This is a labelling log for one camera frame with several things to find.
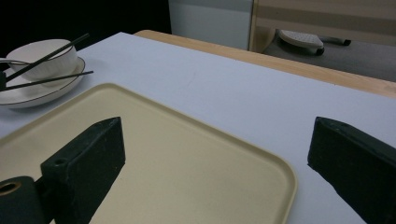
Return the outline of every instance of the cylindrical hole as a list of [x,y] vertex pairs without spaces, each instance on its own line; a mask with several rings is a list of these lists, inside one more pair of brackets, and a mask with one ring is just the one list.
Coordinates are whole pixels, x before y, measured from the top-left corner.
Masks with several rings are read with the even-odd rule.
[[62,165],[66,162],[66,159],[58,159],[55,161],[55,165]]
[[0,186],[0,196],[9,194],[17,190],[21,186],[21,182],[8,182]]

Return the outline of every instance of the wooden table edge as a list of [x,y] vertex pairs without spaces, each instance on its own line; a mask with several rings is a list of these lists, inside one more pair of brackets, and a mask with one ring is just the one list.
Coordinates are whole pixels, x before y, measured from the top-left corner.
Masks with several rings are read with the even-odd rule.
[[372,77],[364,77],[361,75],[337,71],[307,63],[298,63],[295,61],[280,59],[243,49],[234,49],[218,44],[212,44],[177,35],[164,34],[151,30],[142,30],[135,33],[134,35],[180,46],[183,48],[200,50],[246,63],[253,63],[294,75],[332,83],[334,85],[396,98],[396,82],[390,82]]

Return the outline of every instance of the chopsticks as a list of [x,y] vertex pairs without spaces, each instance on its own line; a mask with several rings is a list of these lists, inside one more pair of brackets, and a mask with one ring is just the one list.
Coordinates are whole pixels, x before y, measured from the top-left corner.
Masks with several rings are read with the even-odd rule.
[[83,72],[83,73],[78,73],[78,74],[73,74],[73,75],[64,76],[64,77],[49,78],[49,79],[44,79],[44,80],[40,80],[40,81],[36,81],[36,82],[30,82],[30,83],[24,83],[24,84],[21,84],[21,85],[15,85],[15,86],[11,86],[11,87],[5,87],[4,89],[2,89],[2,90],[0,90],[0,91],[10,91],[10,90],[18,89],[18,88],[23,88],[23,87],[28,87],[28,86],[34,86],[34,85],[43,84],[43,83],[47,83],[47,82],[51,82],[51,81],[62,80],[62,79],[70,78],[70,77],[85,76],[85,75],[88,75],[88,74],[91,74],[91,73],[93,73],[93,71]]
[[14,79],[15,77],[20,76],[20,75],[23,74],[24,72],[26,72],[26,71],[28,71],[28,70],[30,70],[30,69],[32,69],[32,68],[38,66],[40,63],[43,63],[44,61],[46,61],[46,60],[49,59],[50,57],[52,57],[52,56],[54,56],[54,55],[56,55],[56,54],[62,52],[64,49],[67,49],[67,48],[69,48],[69,47],[72,46],[72,45],[76,45],[78,42],[80,42],[81,40],[87,38],[88,36],[90,36],[90,35],[89,35],[89,34],[82,35],[81,37],[79,37],[79,38],[73,40],[72,42],[66,44],[65,46],[63,46],[63,47],[61,47],[61,48],[59,48],[59,49],[53,51],[51,54],[49,54],[49,55],[47,55],[47,56],[44,56],[43,58],[37,60],[37,61],[34,62],[34,63],[30,63],[30,64],[27,65],[26,67],[22,68],[20,71],[18,71],[18,72],[16,72],[16,73],[12,74],[11,76],[7,77],[7,78],[6,78],[6,82],[9,82],[10,80]]

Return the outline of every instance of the dark background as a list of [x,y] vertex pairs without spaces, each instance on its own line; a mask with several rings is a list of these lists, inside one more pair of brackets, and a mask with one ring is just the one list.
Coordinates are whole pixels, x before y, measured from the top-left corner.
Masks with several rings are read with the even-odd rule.
[[90,37],[76,44],[77,50],[118,32],[171,34],[167,0],[3,1],[1,8],[8,14],[0,33],[0,57],[31,42],[51,38],[73,41],[87,33]]

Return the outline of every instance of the black chopsticks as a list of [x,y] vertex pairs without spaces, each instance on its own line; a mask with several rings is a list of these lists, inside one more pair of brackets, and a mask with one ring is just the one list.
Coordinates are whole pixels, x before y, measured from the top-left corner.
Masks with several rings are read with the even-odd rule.
[[10,75],[9,77],[6,76],[6,73],[3,71],[0,71],[0,91],[9,91],[9,90],[14,90],[17,88],[23,88],[23,87],[28,87],[28,86],[33,86],[33,85],[38,85],[38,84],[42,84],[42,83],[46,83],[46,82],[51,82],[51,81],[56,81],[56,80],[61,80],[61,79],[65,79],[65,78],[70,78],[70,77],[79,77],[79,76],[84,76],[84,75],[88,75],[90,73],[93,73],[93,71],[90,72],[84,72],[84,73],[80,73],[80,74],[74,74],[74,75],[70,75],[70,76],[64,76],[64,77],[56,77],[56,78],[49,78],[49,79],[44,79],[44,80],[40,80],[40,81],[36,81],[36,82],[31,82],[31,83],[26,83],[26,84],[21,84],[21,85],[16,85],[16,86],[11,86],[11,87],[7,87],[7,83],[20,76],[21,74],[23,74],[26,71],[29,71],[30,69],[38,66],[39,64],[43,63],[44,61],[46,61],[47,59],[49,59],[50,57],[62,52],[63,50],[70,48],[71,46],[76,45],[77,43],[79,43],[81,40],[89,37],[89,34],[85,34],[82,35],[81,37],[73,40],[72,42],[64,45],[63,47],[56,49],[55,51],[53,51],[52,53],[50,53],[49,55],[44,56],[43,58],[37,60],[34,63],[30,63],[29,65],[27,65],[26,67],[22,68],[20,71]]
[[15,85],[15,86],[11,86],[11,87],[5,87],[4,89],[2,89],[2,90],[0,90],[0,91],[10,91],[10,90],[18,89],[18,88],[23,88],[23,87],[28,87],[28,86],[34,86],[34,85],[43,84],[43,83],[52,82],[52,81],[57,81],[57,80],[62,80],[62,79],[70,78],[70,77],[85,76],[85,75],[88,75],[88,74],[91,74],[91,73],[93,73],[93,71],[83,72],[83,73],[78,73],[78,74],[73,74],[73,75],[64,76],[64,77],[54,77],[54,78],[39,80],[39,81],[36,81],[36,82],[29,82],[29,83],[24,83],[24,84],[21,84],[21,85]]

